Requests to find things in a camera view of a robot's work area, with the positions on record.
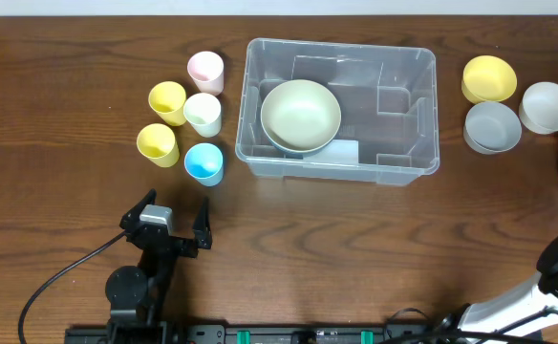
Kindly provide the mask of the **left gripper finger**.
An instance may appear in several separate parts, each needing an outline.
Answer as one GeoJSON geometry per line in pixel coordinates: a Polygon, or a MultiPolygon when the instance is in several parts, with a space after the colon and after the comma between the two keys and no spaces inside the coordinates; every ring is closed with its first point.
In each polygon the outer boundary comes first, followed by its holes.
{"type": "Polygon", "coordinates": [[[147,205],[155,204],[156,196],[156,190],[154,188],[150,189],[137,204],[121,217],[119,227],[124,231],[136,231],[140,227],[140,215],[147,205]]]}
{"type": "Polygon", "coordinates": [[[193,223],[192,230],[198,248],[211,249],[212,233],[209,222],[209,199],[204,198],[199,209],[196,219],[193,223]]]}

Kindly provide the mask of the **dark blue large bowl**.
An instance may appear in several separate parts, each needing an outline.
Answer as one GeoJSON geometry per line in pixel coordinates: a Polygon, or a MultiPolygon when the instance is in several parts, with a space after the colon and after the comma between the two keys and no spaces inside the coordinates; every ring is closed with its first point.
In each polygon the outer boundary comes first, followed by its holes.
{"type": "Polygon", "coordinates": [[[288,134],[289,139],[277,135],[271,130],[264,131],[270,143],[282,152],[291,155],[310,156],[327,147],[336,136],[336,131],[314,133],[312,130],[288,134]]]}

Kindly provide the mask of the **beige large bowl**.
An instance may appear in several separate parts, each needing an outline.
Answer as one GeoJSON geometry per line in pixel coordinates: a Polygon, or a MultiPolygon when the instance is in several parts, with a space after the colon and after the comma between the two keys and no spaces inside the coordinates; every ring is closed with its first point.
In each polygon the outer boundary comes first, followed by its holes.
{"type": "Polygon", "coordinates": [[[325,86],[306,79],[284,82],[272,89],[261,106],[263,131],[271,130],[288,140],[288,134],[312,130],[336,131],[342,111],[335,95],[325,86]]]}

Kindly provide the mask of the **grey small bowl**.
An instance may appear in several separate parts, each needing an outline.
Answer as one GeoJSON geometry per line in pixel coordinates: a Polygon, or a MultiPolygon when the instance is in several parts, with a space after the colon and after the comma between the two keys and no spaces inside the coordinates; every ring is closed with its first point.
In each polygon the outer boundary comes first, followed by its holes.
{"type": "Polygon", "coordinates": [[[517,115],[500,102],[485,101],[467,113],[463,137],[475,152],[484,155],[503,153],[520,141],[522,125],[517,115]]]}

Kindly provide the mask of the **white small bowl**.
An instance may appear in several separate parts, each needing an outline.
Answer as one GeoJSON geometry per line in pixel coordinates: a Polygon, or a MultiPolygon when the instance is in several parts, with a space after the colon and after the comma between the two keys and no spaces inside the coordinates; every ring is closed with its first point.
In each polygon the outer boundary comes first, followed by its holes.
{"type": "Polygon", "coordinates": [[[519,118],[536,134],[558,132],[558,84],[544,81],[529,86],[520,103],[519,118]]]}

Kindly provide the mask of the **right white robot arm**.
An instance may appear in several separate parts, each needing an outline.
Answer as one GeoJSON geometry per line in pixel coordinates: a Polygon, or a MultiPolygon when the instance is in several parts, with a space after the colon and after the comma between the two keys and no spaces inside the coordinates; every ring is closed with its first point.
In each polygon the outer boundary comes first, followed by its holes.
{"type": "Polygon", "coordinates": [[[526,336],[558,324],[558,237],[542,252],[535,274],[486,302],[466,304],[440,330],[526,336]]]}

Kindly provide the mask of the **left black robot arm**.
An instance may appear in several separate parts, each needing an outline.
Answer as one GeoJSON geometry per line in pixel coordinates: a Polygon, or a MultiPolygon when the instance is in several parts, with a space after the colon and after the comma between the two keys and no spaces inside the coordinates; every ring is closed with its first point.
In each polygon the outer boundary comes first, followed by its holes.
{"type": "Polygon", "coordinates": [[[121,343],[185,343],[182,326],[161,320],[175,265],[179,258],[195,258],[210,249],[209,200],[204,199],[192,226],[192,238],[172,234],[172,209],[155,204],[150,190],[121,218],[126,241],[141,250],[135,266],[116,269],[108,278],[105,294],[110,302],[107,340],[121,343]]]}

